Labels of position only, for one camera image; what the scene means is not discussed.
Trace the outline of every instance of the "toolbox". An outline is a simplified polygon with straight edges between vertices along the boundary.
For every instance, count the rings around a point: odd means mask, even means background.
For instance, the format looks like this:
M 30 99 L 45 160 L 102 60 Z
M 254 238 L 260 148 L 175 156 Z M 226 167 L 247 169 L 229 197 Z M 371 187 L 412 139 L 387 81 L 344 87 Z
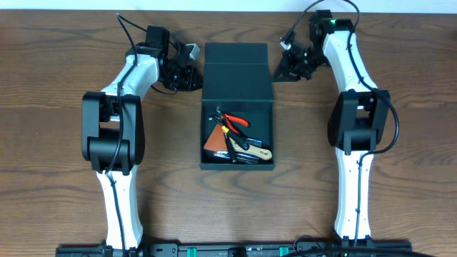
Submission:
M 272 171 L 273 89 L 268 69 L 266 44 L 206 43 L 205 74 L 201 105 L 202 170 Z M 273 158 L 256 164 L 231 163 L 204 149 L 216 122 L 209 117 L 216 111 L 242 117 L 249 127 L 238 126 L 241 134 L 261 141 Z

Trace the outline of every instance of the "red-handled pliers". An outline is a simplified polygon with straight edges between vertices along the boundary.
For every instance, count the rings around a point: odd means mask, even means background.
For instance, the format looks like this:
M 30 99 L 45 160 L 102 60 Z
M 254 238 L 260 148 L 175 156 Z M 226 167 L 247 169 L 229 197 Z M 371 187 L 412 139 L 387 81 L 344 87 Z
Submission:
M 231 129 L 235 133 L 240 133 L 240 132 L 237 131 L 236 128 L 231 124 L 232 121 L 239 123 L 239 124 L 245 126 L 246 128 L 249 127 L 249 122 L 241 117 L 233 116 L 230 114 L 225 114 L 219 110 L 217 110 L 216 112 L 217 112 L 217 116 L 221 119 L 221 121 L 223 121 L 225 119 L 228 128 Z

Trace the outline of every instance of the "wooden table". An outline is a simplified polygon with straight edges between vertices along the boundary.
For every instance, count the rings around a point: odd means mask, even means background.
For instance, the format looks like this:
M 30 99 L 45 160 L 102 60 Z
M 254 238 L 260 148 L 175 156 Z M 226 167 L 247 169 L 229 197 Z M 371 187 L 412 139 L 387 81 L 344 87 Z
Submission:
M 60 243 L 106 238 L 101 187 L 81 155 L 81 97 L 111 83 L 124 66 L 129 44 L 114 14 L 0 11 L 1 256 L 52 256 Z M 273 71 L 282 52 L 278 39 L 298 16 L 122 14 L 197 43 L 200 71 L 205 42 L 268 43 Z M 357 31 L 366 68 L 390 91 L 401 121 L 395 148 L 373 163 L 372 236 L 409 239 L 415 250 L 439 256 L 457 254 L 456 17 L 363 14 Z M 130 30 L 144 40 L 142 31 Z M 306 22 L 297 32 L 309 44 Z M 338 200 L 338 166 L 326 136 L 338 96 L 332 70 L 274 84 L 274 93 L 276 169 L 218 172 L 199 169 L 201 91 L 150 91 L 137 181 L 146 235 L 183 243 L 331 235 Z M 389 114 L 379 147 L 392 134 Z

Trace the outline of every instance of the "beige handle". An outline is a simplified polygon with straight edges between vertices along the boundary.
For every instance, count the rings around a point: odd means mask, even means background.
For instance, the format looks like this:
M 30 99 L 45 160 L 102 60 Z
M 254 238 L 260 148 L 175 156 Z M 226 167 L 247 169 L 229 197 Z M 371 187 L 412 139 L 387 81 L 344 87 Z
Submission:
M 249 149 L 248 150 L 243 150 L 239 145 L 237 145 L 235 143 L 235 141 L 230 138 L 230 142 L 233 146 L 233 149 L 235 149 L 235 151 L 239 152 L 239 153 L 249 153 L 253 156 L 257 156 L 259 158 L 261 158 L 262 160 L 269 160 L 271 158 L 273 158 L 273 154 L 271 153 L 271 151 L 269 150 L 266 150 L 266 149 L 263 149 L 263 148 L 259 148 L 259 147 L 255 147 L 255 146 L 252 146 L 252 145 L 249 145 Z

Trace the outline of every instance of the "white arm segment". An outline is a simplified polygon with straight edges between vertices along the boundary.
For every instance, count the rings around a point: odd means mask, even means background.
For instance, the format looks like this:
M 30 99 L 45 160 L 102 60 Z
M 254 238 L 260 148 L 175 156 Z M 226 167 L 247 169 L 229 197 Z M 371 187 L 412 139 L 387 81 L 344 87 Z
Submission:
M 119 210 L 122 217 L 124 229 L 124 240 L 126 249 L 131 247 L 138 248 L 143 236 L 143 226 L 138 216 L 138 206 L 136 205 L 136 172 L 138 166 L 135 165 L 128 176 L 122 175 L 121 171 L 110 171 L 108 176 L 112 176 L 116 184 L 116 195 L 119 202 Z M 108 219 L 108 236 L 106 245 L 113 249 L 122 249 L 121 230 L 114 204 L 113 189 L 111 182 L 105 174 L 97 172 L 105 197 L 106 217 Z
M 363 84 L 359 83 L 356 71 L 353 68 L 347 42 L 349 31 L 335 31 L 328 34 L 323 43 L 323 54 L 328 59 L 335 75 L 338 90 L 341 92 L 355 90 L 356 92 L 369 91 Z M 356 35 L 351 37 L 351 51 L 360 71 L 363 80 L 373 88 L 377 88 L 375 83 L 365 70 L 362 58 L 357 49 Z M 336 158 L 339 168 L 339 190 L 338 190 L 338 213 L 335 220 L 335 231 L 343 238 L 353 240 L 356 236 L 356 219 L 358 203 L 358 164 L 362 154 L 367 151 L 352 151 L 346 155 L 344 151 L 336 148 Z M 363 239 L 371 235 L 368 223 L 368 178 L 373 155 L 368 155 L 363 159 L 362 178 L 361 178 L 361 208 L 358 226 L 358 239 Z
M 108 95 L 117 96 L 117 83 L 122 79 L 124 74 L 130 69 L 134 62 L 134 55 L 126 57 L 126 65 L 121 73 L 114 79 L 113 83 L 104 88 L 102 91 Z M 121 95 L 140 96 L 143 100 L 149 87 L 159 79 L 159 65 L 157 59 L 145 54 L 138 55 L 138 64 L 129 74 L 124 82 Z M 119 121 L 118 116 L 112 116 L 111 121 Z M 131 247 L 138 248 L 141 237 L 143 236 L 143 226 L 138 216 L 138 206 L 136 205 L 136 171 L 138 166 L 135 165 L 128 176 L 124 176 L 121 171 L 110 171 L 108 176 L 112 176 L 116 182 L 116 192 L 121 212 L 121 220 L 124 227 L 124 240 L 126 249 Z M 121 231 L 119 228 L 116 207 L 114 204 L 113 189 L 111 182 L 104 174 L 97 173 L 105 198 L 106 216 L 108 219 L 108 236 L 106 245 L 112 246 L 113 249 L 122 249 Z

